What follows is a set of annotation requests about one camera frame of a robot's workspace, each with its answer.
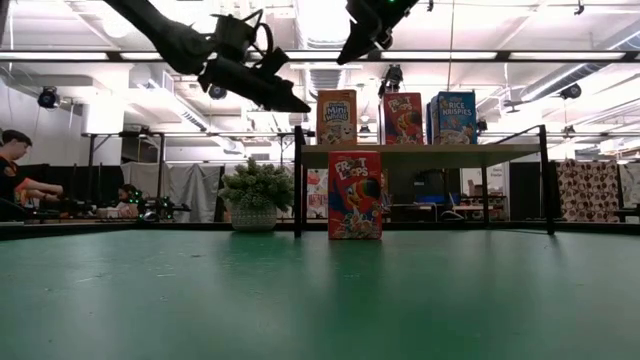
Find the white plant pot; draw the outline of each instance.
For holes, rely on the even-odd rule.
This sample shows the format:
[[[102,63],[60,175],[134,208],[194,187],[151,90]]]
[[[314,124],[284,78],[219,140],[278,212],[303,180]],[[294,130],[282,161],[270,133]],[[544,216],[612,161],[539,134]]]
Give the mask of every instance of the white plant pot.
[[[231,204],[231,225],[237,231],[271,231],[278,221],[276,206],[264,209],[245,208]]]

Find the mini-wheats cereal box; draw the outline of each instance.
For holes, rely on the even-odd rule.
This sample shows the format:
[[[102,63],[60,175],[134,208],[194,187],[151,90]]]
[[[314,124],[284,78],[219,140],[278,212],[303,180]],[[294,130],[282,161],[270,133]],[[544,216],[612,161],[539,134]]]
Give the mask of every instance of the mini-wheats cereal box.
[[[355,90],[318,91],[318,145],[356,145],[358,108]]]
[[[476,94],[440,92],[431,100],[434,144],[477,144]]]
[[[388,93],[384,106],[384,144],[424,144],[419,93]]]
[[[329,153],[329,239],[382,236],[380,153]]]

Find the person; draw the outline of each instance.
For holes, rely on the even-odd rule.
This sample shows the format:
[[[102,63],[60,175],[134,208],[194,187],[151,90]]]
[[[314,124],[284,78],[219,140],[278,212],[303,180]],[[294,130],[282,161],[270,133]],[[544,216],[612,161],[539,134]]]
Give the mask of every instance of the person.
[[[118,200],[120,202],[116,209],[118,209],[120,217],[132,218],[138,216],[138,206],[131,203],[131,198],[137,191],[138,189],[131,184],[124,184],[118,188]]]
[[[33,145],[29,137],[16,130],[2,132],[0,143],[0,198],[22,205],[26,198],[55,202],[64,192],[62,186],[41,183],[24,176],[15,161]]]

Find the green leaves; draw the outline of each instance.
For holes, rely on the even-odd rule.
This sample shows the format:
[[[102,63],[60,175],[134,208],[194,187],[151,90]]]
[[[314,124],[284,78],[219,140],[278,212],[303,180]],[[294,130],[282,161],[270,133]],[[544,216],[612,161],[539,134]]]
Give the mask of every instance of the green leaves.
[[[262,209],[275,205],[288,211],[293,205],[293,178],[281,166],[258,165],[249,158],[236,166],[236,174],[222,177],[225,188],[220,197],[235,205]]]

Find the red cereal box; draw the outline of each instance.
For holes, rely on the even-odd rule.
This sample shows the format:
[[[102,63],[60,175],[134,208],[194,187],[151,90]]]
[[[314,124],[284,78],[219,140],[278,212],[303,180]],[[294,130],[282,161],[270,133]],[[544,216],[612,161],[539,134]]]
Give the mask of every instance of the red cereal box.
[[[380,239],[380,154],[329,153],[329,239]]]
[[[316,139],[319,145],[356,145],[358,108],[355,90],[318,91]]]
[[[384,144],[424,144],[422,98],[419,93],[388,93],[384,106]]]

